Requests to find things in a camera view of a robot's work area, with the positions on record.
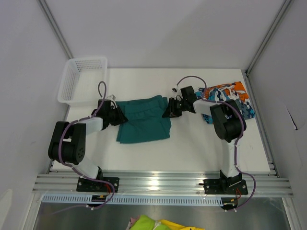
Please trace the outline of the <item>green shorts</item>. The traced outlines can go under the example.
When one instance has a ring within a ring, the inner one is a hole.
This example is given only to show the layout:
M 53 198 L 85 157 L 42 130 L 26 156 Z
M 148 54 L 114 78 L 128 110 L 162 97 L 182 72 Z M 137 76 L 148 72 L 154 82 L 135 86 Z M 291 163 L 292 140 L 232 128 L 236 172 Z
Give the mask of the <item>green shorts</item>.
M 170 138 L 171 121 L 163 118 L 168 100 L 161 95 L 147 99 L 117 101 L 127 122 L 119 126 L 116 141 L 135 144 Z

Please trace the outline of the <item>colourful patterned shorts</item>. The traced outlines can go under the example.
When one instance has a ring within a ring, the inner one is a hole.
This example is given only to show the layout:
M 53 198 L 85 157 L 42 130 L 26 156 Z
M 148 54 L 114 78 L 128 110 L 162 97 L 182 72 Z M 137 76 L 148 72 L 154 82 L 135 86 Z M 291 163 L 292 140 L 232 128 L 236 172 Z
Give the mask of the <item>colourful patterned shorts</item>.
M 256 116 L 249 95 L 240 81 L 212 86 L 206 90 L 197 88 L 195 94 L 197 98 L 201 98 L 204 94 L 205 99 L 212 101 L 234 100 L 245 120 Z

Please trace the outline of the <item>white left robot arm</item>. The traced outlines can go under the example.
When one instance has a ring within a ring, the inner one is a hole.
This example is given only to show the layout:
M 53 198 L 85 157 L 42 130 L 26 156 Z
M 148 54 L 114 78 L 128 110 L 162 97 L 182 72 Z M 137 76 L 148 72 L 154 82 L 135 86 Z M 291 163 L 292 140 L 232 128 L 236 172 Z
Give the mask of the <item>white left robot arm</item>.
M 84 179 L 92 191 L 104 187 L 104 177 L 99 166 L 85 156 L 86 137 L 103 131 L 109 125 L 118 126 L 128 122 L 121 108 L 112 100 L 98 101 L 90 116 L 72 122 L 58 121 L 48 148 L 48 157 L 67 166 Z

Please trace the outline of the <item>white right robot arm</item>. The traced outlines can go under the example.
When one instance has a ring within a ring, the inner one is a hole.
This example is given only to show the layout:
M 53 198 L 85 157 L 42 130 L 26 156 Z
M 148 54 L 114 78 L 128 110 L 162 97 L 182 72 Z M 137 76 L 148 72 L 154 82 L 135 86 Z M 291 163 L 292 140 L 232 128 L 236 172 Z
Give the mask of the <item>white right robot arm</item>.
M 214 101 L 197 98 L 192 86 L 180 89 L 181 95 L 168 99 L 163 118 L 180 117 L 184 111 L 209 114 L 216 135 L 222 142 L 223 161 L 220 178 L 215 180 L 219 189 L 230 193 L 243 182 L 238 169 L 238 142 L 246 130 L 246 122 L 234 100 Z

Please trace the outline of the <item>white plastic basket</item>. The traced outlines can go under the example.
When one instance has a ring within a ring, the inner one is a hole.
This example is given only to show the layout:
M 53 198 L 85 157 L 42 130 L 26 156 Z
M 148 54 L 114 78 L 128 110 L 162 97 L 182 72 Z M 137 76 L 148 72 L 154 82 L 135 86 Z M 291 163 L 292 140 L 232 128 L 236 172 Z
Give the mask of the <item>white plastic basket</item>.
M 94 105 L 100 99 L 99 82 L 108 84 L 106 57 L 69 59 L 64 67 L 57 100 L 70 106 Z

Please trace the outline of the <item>lime green cloth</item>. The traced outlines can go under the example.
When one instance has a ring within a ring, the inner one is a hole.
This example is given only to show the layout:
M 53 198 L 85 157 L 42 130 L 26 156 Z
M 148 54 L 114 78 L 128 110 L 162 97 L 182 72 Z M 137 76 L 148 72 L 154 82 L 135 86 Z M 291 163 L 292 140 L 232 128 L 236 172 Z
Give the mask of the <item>lime green cloth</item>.
M 157 221 L 151 219 L 146 215 L 140 215 L 137 218 L 130 219 L 130 230 L 153 230 L 156 225 Z

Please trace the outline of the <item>yellow cloth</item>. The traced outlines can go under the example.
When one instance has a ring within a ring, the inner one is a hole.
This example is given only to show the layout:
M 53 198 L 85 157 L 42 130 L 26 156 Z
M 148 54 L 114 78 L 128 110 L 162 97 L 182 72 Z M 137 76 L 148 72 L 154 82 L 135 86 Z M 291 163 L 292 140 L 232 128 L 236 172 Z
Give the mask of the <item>yellow cloth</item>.
M 186 227 L 165 219 L 161 219 L 157 222 L 154 230 L 193 230 L 194 227 Z

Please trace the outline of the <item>aluminium mounting rail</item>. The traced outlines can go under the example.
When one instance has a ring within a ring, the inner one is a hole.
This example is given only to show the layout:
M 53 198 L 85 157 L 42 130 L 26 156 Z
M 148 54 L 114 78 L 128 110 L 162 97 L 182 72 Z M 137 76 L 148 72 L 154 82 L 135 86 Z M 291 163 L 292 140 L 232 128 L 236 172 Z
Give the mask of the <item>aluminium mounting rail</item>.
M 118 193 L 141 196 L 196 196 L 204 193 L 204 179 L 218 178 L 217 173 L 202 172 L 133 172 L 104 171 L 105 177 L 119 178 Z M 51 171 L 39 174 L 33 193 L 75 194 L 79 176 L 73 171 Z M 249 192 L 255 197 L 293 197 L 290 182 L 276 175 L 255 175 L 253 179 L 243 176 Z

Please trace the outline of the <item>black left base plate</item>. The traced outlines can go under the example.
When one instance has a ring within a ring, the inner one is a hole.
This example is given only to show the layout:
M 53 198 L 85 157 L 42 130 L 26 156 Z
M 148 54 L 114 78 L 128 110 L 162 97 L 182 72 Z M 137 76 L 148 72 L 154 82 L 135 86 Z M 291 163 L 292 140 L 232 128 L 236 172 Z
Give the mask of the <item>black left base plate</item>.
M 105 181 L 111 183 L 115 188 L 115 193 L 118 192 L 119 178 L 118 177 L 105 177 Z M 79 178 L 77 187 L 77 192 L 101 192 L 101 193 L 112 193 L 112 188 L 110 185 L 105 183 L 94 182 L 91 180 Z

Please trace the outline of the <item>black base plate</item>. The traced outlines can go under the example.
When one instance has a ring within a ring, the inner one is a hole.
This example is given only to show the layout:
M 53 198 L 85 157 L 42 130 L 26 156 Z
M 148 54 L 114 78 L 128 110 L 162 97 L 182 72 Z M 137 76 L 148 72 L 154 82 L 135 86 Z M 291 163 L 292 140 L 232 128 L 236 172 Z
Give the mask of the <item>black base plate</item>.
M 229 184 L 222 179 L 205 179 L 198 185 L 204 188 L 207 195 L 247 195 L 248 188 L 245 180 L 239 180 L 233 184 Z
M 115 193 L 118 192 L 119 178 L 118 177 L 105 177 L 105 181 L 111 183 L 115 188 Z M 101 192 L 101 193 L 112 193 L 112 188 L 110 185 L 105 183 L 94 182 L 91 180 L 79 178 L 77 187 L 77 192 Z

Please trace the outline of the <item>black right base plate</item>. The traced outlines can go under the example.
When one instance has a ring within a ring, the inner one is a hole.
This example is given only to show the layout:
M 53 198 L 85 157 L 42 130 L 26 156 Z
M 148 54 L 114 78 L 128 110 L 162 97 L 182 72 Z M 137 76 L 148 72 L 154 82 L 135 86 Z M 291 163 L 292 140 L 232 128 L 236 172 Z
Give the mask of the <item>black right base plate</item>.
M 205 179 L 198 185 L 204 188 L 207 195 L 247 195 L 248 188 L 245 180 L 239 180 L 233 184 L 229 184 L 222 179 Z

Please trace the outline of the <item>aluminium frame post left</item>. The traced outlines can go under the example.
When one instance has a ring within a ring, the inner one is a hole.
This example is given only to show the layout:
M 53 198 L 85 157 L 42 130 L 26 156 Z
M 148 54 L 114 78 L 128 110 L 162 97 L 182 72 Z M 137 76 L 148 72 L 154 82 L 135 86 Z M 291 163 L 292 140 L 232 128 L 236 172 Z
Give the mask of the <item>aluminium frame post left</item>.
M 71 49 L 69 48 L 68 46 L 68 43 L 66 41 L 66 39 L 64 38 L 62 32 L 61 32 L 61 29 L 47 3 L 46 0 L 37 0 L 36 1 L 42 11 L 42 13 L 44 14 L 46 20 L 47 20 L 47 23 L 49 24 L 55 38 L 57 39 L 65 57 L 67 59 L 72 59 L 74 58 L 72 52 L 71 52 Z

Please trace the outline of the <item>aluminium frame post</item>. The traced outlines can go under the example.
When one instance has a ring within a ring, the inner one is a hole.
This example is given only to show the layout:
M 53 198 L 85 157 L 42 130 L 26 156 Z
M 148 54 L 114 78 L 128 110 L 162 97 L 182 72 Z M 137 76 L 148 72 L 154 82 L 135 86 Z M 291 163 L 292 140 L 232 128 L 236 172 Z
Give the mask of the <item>aluminium frame post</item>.
M 277 29 L 281 25 L 284 17 L 286 16 L 287 12 L 290 10 L 294 0 L 284 0 L 281 7 L 277 11 L 276 16 L 274 17 L 273 22 L 270 24 L 268 31 L 266 32 L 262 42 L 260 43 L 255 55 L 253 56 L 252 60 L 250 61 L 247 69 L 245 70 L 246 76 L 249 76 L 256 64 L 258 63 L 261 55 L 269 45 L 271 39 L 273 38 L 274 34 L 277 32 Z
M 55 38 L 57 39 L 65 57 L 67 59 L 72 59 L 74 58 L 72 52 L 71 52 L 71 49 L 69 48 L 68 46 L 68 43 L 66 41 L 66 39 L 64 38 L 62 32 L 61 32 L 61 29 L 47 3 L 46 0 L 37 0 L 36 1 L 42 11 L 42 13 L 44 14 L 46 20 L 47 20 L 47 23 L 49 24 Z

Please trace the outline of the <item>aluminium frame post right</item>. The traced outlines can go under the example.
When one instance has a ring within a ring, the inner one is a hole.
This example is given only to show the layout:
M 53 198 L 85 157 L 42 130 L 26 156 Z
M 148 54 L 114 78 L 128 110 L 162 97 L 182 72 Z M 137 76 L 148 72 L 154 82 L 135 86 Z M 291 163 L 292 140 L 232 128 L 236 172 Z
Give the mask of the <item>aluminium frame post right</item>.
M 277 32 L 277 29 L 281 25 L 284 17 L 286 16 L 287 12 L 290 10 L 294 0 L 284 0 L 281 7 L 277 11 L 276 16 L 274 17 L 273 22 L 270 24 L 268 31 L 266 32 L 262 42 L 260 43 L 255 55 L 253 56 L 252 60 L 250 61 L 247 69 L 245 70 L 246 76 L 249 76 L 256 64 L 258 63 L 261 55 L 269 45 L 271 39 L 273 38 L 274 34 Z

